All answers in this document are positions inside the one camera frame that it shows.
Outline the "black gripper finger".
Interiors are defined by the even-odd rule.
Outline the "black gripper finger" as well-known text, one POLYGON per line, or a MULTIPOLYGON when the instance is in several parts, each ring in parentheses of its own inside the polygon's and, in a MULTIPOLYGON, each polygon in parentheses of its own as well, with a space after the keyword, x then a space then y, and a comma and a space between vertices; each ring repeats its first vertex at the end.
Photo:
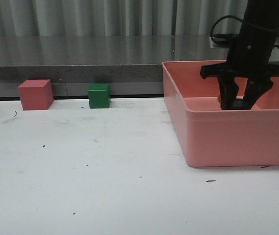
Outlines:
POLYGON ((235 110, 235 101, 239 86, 232 76, 218 77, 218 84, 220 89, 220 107, 222 110, 235 110))
POLYGON ((242 99, 243 109, 251 109, 253 105, 273 86, 271 79, 264 81, 247 80, 244 96, 242 99))

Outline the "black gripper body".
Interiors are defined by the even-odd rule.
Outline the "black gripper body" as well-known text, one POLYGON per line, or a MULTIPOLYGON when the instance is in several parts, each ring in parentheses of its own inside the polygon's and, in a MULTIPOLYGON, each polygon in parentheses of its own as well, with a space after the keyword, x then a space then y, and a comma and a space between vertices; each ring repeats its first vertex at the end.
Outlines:
POLYGON ((269 63, 275 39, 275 36, 236 36, 232 39, 226 61, 201 66, 200 76, 203 79, 245 77, 252 80, 279 77, 279 65, 269 63))

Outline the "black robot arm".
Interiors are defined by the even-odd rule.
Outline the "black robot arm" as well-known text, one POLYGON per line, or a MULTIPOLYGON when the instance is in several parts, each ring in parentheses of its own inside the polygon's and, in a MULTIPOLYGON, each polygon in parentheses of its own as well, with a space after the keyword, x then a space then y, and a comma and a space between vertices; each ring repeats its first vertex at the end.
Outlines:
POLYGON ((222 110, 248 110, 273 86, 279 65, 269 59, 279 33, 279 0, 247 2, 238 35, 231 38, 224 63, 204 65, 200 76, 216 77, 222 110))

